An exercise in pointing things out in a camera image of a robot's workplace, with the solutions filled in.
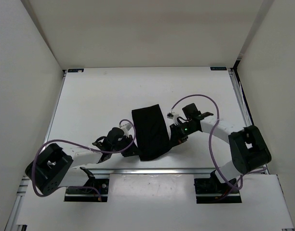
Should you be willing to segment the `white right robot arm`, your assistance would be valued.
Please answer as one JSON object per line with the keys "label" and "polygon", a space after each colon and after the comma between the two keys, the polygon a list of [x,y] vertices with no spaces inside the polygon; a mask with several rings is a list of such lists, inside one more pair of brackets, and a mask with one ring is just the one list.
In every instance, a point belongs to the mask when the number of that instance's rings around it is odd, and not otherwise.
{"label": "white right robot arm", "polygon": [[173,147],[187,141],[188,136],[197,131],[209,134],[209,151],[212,151],[212,137],[217,137],[229,145],[231,161],[217,167],[211,173],[210,188],[221,192],[230,180],[250,173],[269,163],[271,154],[258,127],[251,125],[239,127],[227,121],[217,119],[210,112],[201,113],[194,103],[183,109],[185,119],[170,111],[170,142]]}

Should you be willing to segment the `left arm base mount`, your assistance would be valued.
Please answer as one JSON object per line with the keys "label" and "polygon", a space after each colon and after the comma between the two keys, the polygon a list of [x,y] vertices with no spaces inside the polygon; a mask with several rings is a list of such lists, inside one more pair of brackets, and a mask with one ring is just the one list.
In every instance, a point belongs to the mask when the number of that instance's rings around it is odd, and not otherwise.
{"label": "left arm base mount", "polygon": [[96,176],[85,167],[69,170],[62,186],[66,187],[65,202],[105,203],[108,200],[109,178]]}

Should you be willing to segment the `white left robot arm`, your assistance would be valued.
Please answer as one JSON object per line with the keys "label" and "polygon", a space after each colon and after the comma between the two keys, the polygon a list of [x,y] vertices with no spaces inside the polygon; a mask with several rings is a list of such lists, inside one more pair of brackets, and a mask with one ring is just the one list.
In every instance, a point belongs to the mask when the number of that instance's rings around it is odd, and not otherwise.
{"label": "white left robot arm", "polygon": [[92,148],[73,142],[74,148],[66,149],[59,146],[61,140],[46,142],[25,170],[34,193],[39,197],[49,196],[61,187],[71,186],[70,175],[80,173],[87,176],[81,177],[75,187],[85,193],[95,189],[92,175],[84,165],[103,163],[113,154],[129,157],[142,153],[135,144],[136,135],[129,134],[129,129],[129,124],[112,128],[106,136],[96,139]]}

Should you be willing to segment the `black skirt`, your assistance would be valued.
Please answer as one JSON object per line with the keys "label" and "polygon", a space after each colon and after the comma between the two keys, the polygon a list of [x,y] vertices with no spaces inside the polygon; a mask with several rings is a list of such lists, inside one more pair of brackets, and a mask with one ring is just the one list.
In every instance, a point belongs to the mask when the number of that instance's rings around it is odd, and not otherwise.
{"label": "black skirt", "polygon": [[171,149],[170,139],[158,104],[132,110],[141,161],[152,161]]}

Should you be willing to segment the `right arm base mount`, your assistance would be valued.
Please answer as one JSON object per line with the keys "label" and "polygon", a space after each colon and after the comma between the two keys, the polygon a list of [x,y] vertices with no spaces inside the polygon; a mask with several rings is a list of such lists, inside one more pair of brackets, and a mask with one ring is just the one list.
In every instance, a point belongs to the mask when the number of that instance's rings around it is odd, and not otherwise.
{"label": "right arm base mount", "polygon": [[226,184],[217,188],[209,178],[194,179],[197,204],[240,204],[242,203],[240,192],[232,190]]}

